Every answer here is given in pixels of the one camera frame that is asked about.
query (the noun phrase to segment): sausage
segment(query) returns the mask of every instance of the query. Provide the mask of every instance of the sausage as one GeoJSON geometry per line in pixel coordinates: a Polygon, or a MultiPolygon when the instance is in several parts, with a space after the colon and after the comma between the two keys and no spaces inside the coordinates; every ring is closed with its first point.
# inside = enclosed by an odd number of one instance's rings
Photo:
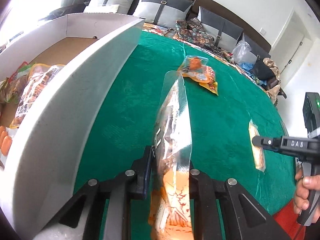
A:
{"type": "Polygon", "coordinates": [[[8,133],[6,131],[3,131],[0,135],[0,146],[2,145],[3,143],[3,139],[8,136],[8,133]]]}
{"type": "Polygon", "coordinates": [[[1,125],[1,126],[0,126],[0,135],[1,135],[1,133],[2,133],[3,131],[5,131],[5,127],[4,127],[3,125],[1,125]]]}
{"type": "Polygon", "coordinates": [[[4,156],[7,156],[12,144],[12,138],[8,135],[4,138],[3,143],[1,145],[1,152],[4,156]]]}

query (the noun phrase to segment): metal screw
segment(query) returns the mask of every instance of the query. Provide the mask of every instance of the metal screw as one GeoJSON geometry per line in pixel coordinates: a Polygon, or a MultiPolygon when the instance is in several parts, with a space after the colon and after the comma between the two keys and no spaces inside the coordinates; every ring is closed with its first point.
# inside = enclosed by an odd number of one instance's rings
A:
{"type": "Polygon", "coordinates": [[[125,171],[125,174],[130,177],[130,176],[133,176],[134,175],[134,170],[127,170],[125,171]]]}
{"type": "Polygon", "coordinates": [[[88,185],[89,186],[94,186],[97,185],[98,181],[96,179],[89,179],[88,185]]]}
{"type": "Polygon", "coordinates": [[[228,184],[229,185],[232,185],[232,186],[234,186],[235,184],[237,184],[238,182],[237,182],[237,180],[236,179],[234,179],[234,178],[230,178],[230,179],[228,179],[228,184]]]}
{"type": "Polygon", "coordinates": [[[197,175],[200,174],[200,171],[197,170],[197,169],[192,169],[192,170],[190,171],[190,173],[191,173],[191,175],[193,175],[193,176],[197,176],[197,175]]]}

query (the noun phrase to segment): finger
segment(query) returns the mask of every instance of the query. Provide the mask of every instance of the finger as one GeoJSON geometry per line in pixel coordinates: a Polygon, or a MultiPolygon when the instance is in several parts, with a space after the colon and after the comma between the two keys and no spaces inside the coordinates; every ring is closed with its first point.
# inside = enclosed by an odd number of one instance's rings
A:
{"type": "Polygon", "coordinates": [[[301,209],[298,208],[295,204],[293,204],[293,212],[297,215],[301,214],[301,209]]]}
{"type": "Polygon", "coordinates": [[[296,193],[294,193],[294,203],[298,208],[302,210],[306,210],[309,206],[309,201],[298,197],[296,193]]]}
{"type": "Polygon", "coordinates": [[[313,216],[312,222],[316,223],[320,217],[320,208],[317,206],[315,215],[313,216]]]}
{"type": "Polygon", "coordinates": [[[296,185],[296,195],[303,199],[307,199],[309,196],[309,190],[302,184],[302,180],[299,180],[296,185]]]}
{"type": "Polygon", "coordinates": [[[296,173],[296,176],[294,176],[295,180],[299,180],[302,177],[302,169],[299,169],[296,173]]]}
{"type": "Polygon", "coordinates": [[[320,190],[320,175],[304,177],[302,183],[307,189],[320,190]]]}

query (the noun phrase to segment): transparent plastic bag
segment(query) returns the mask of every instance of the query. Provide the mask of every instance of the transparent plastic bag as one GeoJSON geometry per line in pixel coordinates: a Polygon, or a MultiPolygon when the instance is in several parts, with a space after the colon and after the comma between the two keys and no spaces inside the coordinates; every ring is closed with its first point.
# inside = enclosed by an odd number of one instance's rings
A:
{"type": "Polygon", "coordinates": [[[5,103],[7,88],[9,85],[9,78],[0,81],[0,104],[5,103]]]}
{"type": "Polygon", "coordinates": [[[28,84],[23,90],[16,114],[10,124],[10,128],[19,127],[23,118],[28,113],[33,102],[40,95],[52,78],[64,67],[64,65],[48,66],[34,64],[29,73],[28,84]]]}
{"type": "Polygon", "coordinates": [[[190,77],[200,83],[210,82],[210,72],[206,66],[208,59],[199,56],[186,56],[178,71],[183,77],[190,77]]]}
{"type": "Polygon", "coordinates": [[[249,136],[250,136],[250,143],[252,147],[254,165],[256,166],[257,170],[264,172],[266,169],[266,161],[264,158],[263,148],[254,146],[252,143],[253,137],[260,136],[258,132],[258,127],[252,122],[252,120],[250,120],[249,122],[249,136]]]}
{"type": "Polygon", "coordinates": [[[241,63],[255,64],[257,57],[250,53],[251,47],[246,41],[239,41],[237,46],[232,51],[232,58],[235,63],[240,65],[241,63]]]}
{"type": "Polygon", "coordinates": [[[13,80],[8,84],[5,101],[10,103],[14,101],[15,104],[18,104],[23,93],[24,88],[28,84],[28,75],[20,76],[18,79],[13,80]]]}
{"type": "Polygon", "coordinates": [[[189,199],[192,149],[186,90],[182,75],[164,78],[161,107],[154,127],[156,174],[149,224],[152,240],[193,240],[189,199]]]}

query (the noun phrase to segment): yellow snack package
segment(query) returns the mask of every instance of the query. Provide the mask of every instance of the yellow snack package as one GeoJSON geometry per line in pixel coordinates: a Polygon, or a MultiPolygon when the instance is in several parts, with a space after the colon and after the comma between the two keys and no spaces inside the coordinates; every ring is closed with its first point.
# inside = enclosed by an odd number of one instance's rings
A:
{"type": "Polygon", "coordinates": [[[198,83],[200,86],[206,88],[207,90],[211,91],[212,93],[218,95],[218,83],[216,82],[216,74],[214,70],[208,66],[209,70],[209,83],[198,83]]]}
{"type": "Polygon", "coordinates": [[[253,124],[252,120],[250,120],[249,122],[249,136],[250,136],[250,143],[252,147],[254,165],[256,166],[257,170],[264,172],[266,169],[266,161],[264,159],[263,148],[254,146],[252,143],[253,137],[260,136],[258,132],[258,127],[255,124],[253,124]]]}

